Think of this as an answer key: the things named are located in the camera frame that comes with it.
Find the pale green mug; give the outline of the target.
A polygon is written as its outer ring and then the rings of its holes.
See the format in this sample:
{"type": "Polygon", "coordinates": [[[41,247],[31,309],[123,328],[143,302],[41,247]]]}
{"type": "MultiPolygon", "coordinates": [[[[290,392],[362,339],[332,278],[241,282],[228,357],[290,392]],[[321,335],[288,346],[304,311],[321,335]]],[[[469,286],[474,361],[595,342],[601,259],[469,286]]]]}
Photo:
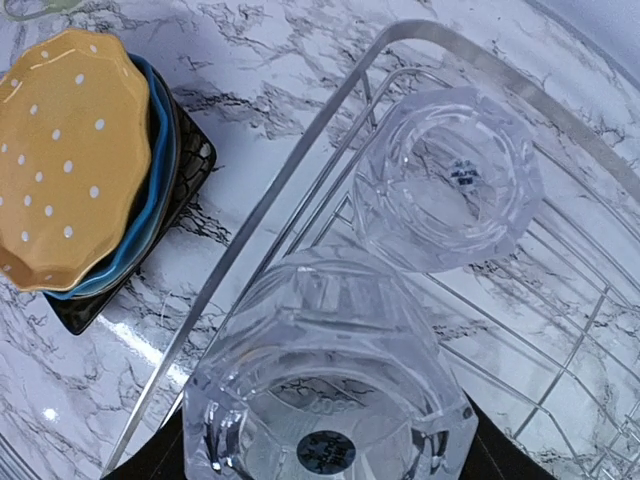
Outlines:
{"type": "Polygon", "coordinates": [[[72,10],[81,0],[2,0],[1,12],[15,22],[26,22],[46,15],[72,10]]]}

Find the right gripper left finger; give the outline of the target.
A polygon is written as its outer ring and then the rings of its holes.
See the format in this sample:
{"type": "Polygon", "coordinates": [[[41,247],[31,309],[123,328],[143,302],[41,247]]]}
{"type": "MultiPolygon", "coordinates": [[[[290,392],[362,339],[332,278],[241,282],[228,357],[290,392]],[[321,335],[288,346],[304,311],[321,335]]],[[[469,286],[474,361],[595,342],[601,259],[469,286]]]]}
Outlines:
{"type": "Polygon", "coordinates": [[[186,480],[182,409],[105,480],[186,480]]]}

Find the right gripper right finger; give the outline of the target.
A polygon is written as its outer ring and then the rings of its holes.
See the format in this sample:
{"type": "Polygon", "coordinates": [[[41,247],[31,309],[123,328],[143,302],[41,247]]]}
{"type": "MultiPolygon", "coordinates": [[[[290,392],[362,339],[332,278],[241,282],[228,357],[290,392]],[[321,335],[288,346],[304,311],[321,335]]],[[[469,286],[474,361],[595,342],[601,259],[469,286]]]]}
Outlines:
{"type": "Polygon", "coordinates": [[[478,428],[464,465],[464,480],[554,480],[518,449],[470,399],[478,428]]]}

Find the clear glass blue flower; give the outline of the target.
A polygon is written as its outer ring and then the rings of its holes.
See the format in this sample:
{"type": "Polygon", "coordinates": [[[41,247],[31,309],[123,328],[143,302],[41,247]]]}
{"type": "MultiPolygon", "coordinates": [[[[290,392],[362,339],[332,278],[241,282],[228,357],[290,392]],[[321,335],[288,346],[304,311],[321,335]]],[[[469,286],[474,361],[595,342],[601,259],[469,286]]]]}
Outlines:
{"type": "Polygon", "coordinates": [[[478,420],[388,264],[347,246],[249,287],[184,389],[190,479],[457,479],[478,420]]]}

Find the clear glass red flower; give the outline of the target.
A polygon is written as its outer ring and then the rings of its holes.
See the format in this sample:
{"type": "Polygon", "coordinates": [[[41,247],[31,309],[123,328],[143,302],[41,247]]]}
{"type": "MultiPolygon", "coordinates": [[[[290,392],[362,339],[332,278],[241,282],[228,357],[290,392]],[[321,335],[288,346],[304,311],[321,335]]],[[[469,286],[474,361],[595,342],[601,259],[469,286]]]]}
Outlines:
{"type": "Polygon", "coordinates": [[[411,93],[354,171],[354,230],[397,268],[439,273],[510,255],[544,198],[524,123],[473,87],[411,93]]]}

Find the blue polka dot plate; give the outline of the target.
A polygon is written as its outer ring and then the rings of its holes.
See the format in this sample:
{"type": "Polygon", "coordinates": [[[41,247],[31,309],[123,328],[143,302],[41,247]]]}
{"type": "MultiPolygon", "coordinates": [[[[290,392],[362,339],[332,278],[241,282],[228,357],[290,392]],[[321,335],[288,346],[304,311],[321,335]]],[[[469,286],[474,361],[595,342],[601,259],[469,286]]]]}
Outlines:
{"type": "Polygon", "coordinates": [[[117,248],[96,264],[73,289],[45,293],[56,300],[95,296],[123,280],[149,252],[169,205],[178,167],[175,105],[152,65],[138,55],[131,54],[129,58],[149,83],[151,167],[132,204],[125,234],[117,248]]]}

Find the black floral square plate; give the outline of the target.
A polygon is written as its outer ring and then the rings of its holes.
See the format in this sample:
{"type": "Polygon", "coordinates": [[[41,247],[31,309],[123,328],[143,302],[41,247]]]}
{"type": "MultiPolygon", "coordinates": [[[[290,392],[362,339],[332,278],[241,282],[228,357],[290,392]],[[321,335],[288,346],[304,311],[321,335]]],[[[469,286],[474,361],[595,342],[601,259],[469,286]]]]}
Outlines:
{"type": "MultiPolygon", "coordinates": [[[[191,119],[191,117],[175,103],[171,91],[159,74],[170,99],[175,105],[175,120],[178,134],[177,149],[177,176],[175,184],[169,197],[169,205],[156,238],[151,243],[149,252],[156,246],[162,236],[169,230],[183,208],[204,184],[216,163],[216,150],[202,130],[191,119]]],[[[52,310],[62,323],[62,325],[73,335],[81,334],[97,315],[104,309],[106,304],[126,283],[134,270],[144,261],[146,253],[139,261],[131,273],[127,274],[123,280],[103,293],[95,296],[71,299],[56,300],[47,297],[52,310]]]]}

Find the orange polka dot plate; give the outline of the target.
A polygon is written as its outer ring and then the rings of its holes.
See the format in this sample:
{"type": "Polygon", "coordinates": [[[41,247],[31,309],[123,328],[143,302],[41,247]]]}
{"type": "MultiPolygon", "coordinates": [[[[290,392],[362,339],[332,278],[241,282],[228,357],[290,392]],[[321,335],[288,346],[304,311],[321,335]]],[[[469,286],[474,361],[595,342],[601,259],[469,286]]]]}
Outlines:
{"type": "Polygon", "coordinates": [[[150,90],[122,42],[68,29],[1,81],[1,271],[75,287],[121,242],[151,165],[150,90]]]}

